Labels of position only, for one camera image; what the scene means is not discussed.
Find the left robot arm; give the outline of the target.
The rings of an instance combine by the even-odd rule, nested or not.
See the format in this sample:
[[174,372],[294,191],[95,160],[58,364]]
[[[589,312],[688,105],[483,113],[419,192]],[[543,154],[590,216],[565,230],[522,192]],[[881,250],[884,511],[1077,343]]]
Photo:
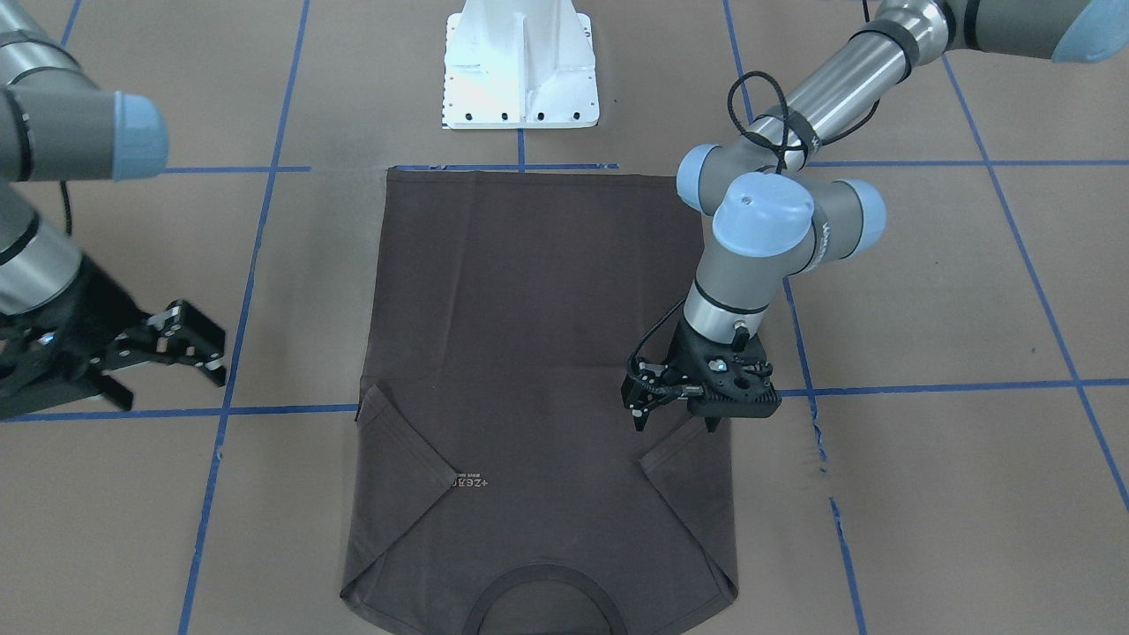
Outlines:
[[879,101],[953,49],[1097,64],[1126,47],[1124,1],[883,1],[793,93],[750,70],[726,108],[737,140],[694,147],[675,186],[702,214],[703,253],[669,349],[654,364],[634,349],[620,394],[644,430],[675,401],[717,430],[723,419],[767,418],[781,398],[759,340],[789,277],[857,258],[886,232],[879,190],[859,179],[804,176],[824,148],[858,132]]

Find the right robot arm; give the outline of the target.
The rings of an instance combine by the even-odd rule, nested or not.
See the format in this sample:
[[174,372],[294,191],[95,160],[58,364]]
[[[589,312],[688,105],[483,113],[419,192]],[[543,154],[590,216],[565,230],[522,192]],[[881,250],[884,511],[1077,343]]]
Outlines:
[[100,398],[128,411],[110,373],[147,362],[227,382],[226,334],[187,301],[140,308],[16,183],[122,181],[166,166],[154,101],[100,90],[78,61],[15,5],[3,5],[3,418]]

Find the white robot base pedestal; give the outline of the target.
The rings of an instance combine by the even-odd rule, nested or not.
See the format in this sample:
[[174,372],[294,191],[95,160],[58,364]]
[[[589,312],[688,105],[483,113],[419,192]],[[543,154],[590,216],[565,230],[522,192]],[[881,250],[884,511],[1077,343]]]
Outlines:
[[593,25],[572,1],[467,1],[445,34],[445,129],[598,124]]

